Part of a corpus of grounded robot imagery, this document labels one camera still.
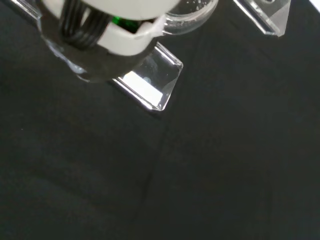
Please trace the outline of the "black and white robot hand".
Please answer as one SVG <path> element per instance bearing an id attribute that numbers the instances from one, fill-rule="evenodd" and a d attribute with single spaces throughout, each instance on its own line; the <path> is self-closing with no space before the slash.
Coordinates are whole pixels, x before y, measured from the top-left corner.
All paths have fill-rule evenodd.
<path id="1" fill-rule="evenodd" d="M 163 35 L 177 0 L 37 0 L 40 29 L 67 58 L 141 54 Z"/>

